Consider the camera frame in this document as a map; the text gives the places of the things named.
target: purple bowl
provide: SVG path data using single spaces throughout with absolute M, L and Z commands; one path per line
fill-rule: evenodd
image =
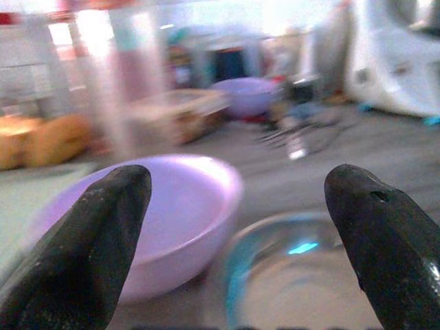
M 30 250 L 90 184 L 129 164 L 150 170 L 153 190 L 120 303 L 163 294 L 203 271 L 232 234 L 243 191 L 240 174 L 210 157 L 164 155 L 131 160 L 93 173 L 64 190 L 39 212 L 23 248 Z
M 230 97 L 227 113 L 233 118 L 257 116 L 268 111 L 275 87 L 273 82 L 262 78 L 229 79 L 211 86 Z

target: gray countertop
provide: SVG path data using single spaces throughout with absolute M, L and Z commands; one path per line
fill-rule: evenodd
M 340 126 L 304 137 L 311 149 L 326 148 L 296 161 L 288 159 L 285 148 L 256 143 L 258 129 L 239 123 L 175 151 L 218 157 L 238 168 L 244 178 L 245 196 L 237 230 L 280 212 L 325 211 L 325 176 L 342 163 L 362 166 L 406 191 L 438 223 L 439 129 L 425 127 L 416 118 L 380 112 L 360 115 L 353 106 L 332 111 L 342 115 Z M 140 324 L 203 325 L 208 299 L 202 274 L 159 298 L 119 306 L 109 329 L 130 329 Z

